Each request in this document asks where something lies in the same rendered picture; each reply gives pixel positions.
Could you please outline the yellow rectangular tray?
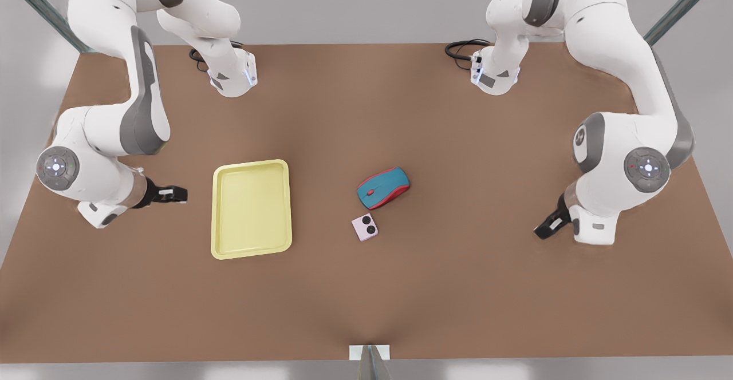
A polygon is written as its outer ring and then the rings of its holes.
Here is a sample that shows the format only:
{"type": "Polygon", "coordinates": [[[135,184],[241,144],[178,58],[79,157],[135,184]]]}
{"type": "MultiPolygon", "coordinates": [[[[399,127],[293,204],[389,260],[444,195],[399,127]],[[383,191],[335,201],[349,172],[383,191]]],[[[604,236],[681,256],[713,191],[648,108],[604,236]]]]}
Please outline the yellow rectangular tray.
{"type": "Polygon", "coordinates": [[[282,159],[231,164],[213,173],[210,252],[227,260],[288,250],[290,172],[282,159]]]}

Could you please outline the teal and red computer mouse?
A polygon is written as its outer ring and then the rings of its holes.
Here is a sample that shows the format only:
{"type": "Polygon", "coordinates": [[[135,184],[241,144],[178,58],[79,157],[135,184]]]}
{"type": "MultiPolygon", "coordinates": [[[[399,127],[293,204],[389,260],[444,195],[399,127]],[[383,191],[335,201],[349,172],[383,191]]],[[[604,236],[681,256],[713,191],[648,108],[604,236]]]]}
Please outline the teal and red computer mouse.
{"type": "Polygon", "coordinates": [[[408,176],[400,167],[370,176],[357,187],[361,203],[369,210],[386,205],[411,187],[408,176]]]}

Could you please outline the small pink box black dots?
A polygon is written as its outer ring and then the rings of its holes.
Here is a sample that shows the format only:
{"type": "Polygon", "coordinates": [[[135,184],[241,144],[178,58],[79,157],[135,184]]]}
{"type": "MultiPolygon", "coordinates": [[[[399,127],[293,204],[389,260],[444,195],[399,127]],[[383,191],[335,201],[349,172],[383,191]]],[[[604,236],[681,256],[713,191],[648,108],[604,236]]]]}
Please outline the small pink box black dots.
{"type": "Polygon", "coordinates": [[[353,219],[351,224],[360,242],[364,242],[378,234],[378,228],[371,213],[353,219]]]}

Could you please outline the silver frame post with foot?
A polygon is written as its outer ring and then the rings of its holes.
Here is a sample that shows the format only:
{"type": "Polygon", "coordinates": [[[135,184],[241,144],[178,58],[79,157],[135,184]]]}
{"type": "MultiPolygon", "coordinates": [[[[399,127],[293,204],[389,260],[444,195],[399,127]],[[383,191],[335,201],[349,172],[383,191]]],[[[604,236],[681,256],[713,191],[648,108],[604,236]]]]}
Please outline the silver frame post with foot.
{"type": "Polygon", "coordinates": [[[392,380],[385,360],[390,360],[390,345],[350,345],[350,360],[358,360],[357,380],[392,380]]]}

